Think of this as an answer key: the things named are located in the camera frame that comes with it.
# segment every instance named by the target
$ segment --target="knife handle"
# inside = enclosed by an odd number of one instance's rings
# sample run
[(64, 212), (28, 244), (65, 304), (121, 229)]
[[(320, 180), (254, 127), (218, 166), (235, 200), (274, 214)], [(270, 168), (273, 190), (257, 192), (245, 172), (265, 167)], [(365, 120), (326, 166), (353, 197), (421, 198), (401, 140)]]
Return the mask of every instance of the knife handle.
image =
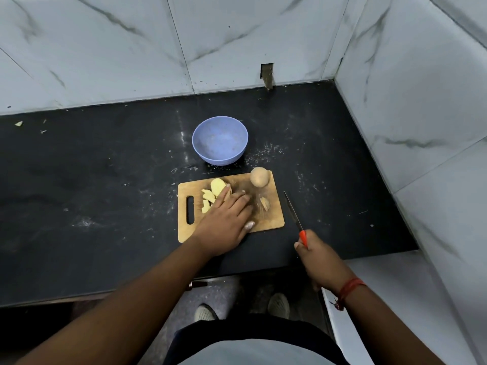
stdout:
[(306, 237), (306, 231), (301, 231), (300, 232), (300, 238), (301, 238), (301, 242), (303, 243), (303, 245), (308, 248), (308, 237)]

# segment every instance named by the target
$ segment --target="white sneaker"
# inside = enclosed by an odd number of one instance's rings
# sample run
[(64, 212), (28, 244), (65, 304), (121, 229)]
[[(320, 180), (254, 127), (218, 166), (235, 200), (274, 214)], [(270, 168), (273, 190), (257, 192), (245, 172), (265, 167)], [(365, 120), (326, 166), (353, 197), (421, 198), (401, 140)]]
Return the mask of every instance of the white sneaker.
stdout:
[(194, 322), (199, 320), (218, 320), (218, 317), (209, 305), (201, 304), (194, 313)]
[(267, 305), (267, 312), (278, 318), (289, 319), (289, 302), (284, 294), (274, 294)]

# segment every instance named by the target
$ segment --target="kitchen counter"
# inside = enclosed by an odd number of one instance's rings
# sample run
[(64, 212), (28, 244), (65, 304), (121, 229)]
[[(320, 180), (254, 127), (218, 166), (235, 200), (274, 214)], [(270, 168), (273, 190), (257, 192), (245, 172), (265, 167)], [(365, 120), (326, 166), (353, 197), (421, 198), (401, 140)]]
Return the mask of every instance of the kitchen counter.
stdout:
[[(224, 167), (192, 148), (217, 115), (249, 132)], [(299, 264), (283, 191), (342, 258), (417, 249), (332, 82), (7, 116), (0, 138), (0, 306), (117, 288), (179, 246), (179, 183), (256, 166), (274, 173), (285, 226), (248, 235), (199, 277)]]

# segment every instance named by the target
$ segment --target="wooden cutting board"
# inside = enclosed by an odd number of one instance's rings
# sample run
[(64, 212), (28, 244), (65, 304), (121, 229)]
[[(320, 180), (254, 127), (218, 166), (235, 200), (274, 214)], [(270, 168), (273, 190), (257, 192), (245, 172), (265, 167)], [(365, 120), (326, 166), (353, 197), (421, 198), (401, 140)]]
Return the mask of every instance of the wooden cutting board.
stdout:
[[(250, 182), (250, 173), (220, 177), (225, 183), (230, 183), (234, 192), (244, 189), (252, 196), (251, 203), (254, 206), (251, 220), (255, 221), (255, 226), (250, 231), (259, 232), (268, 229), (280, 228), (284, 226), (283, 210), (277, 195), (274, 175), (269, 171), (269, 183), (263, 188), (257, 188)], [(178, 184), (178, 240), (184, 242), (192, 235), (196, 226), (203, 218), (201, 208), (203, 207), (202, 189), (210, 189), (210, 183), (215, 178), (195, 180)], [(187, 198), (193, 196), (194, 199), (194, 223), (187, 223)], [(260, 203), (260, 197), (269, 200), (271, 208), (268, 211)]]

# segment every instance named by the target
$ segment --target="plastic bowl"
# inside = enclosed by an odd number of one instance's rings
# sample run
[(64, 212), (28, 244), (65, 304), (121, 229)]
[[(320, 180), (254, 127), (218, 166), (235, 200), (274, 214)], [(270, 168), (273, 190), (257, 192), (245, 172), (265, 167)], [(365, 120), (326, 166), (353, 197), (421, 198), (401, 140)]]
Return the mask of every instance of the plastic bowl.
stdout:
[(240, 159), (248, 142), (248, 132), (230, 116), (214, 116), (201, 122), (193, 132), (193, 148), (211, 165), (228, 165)]

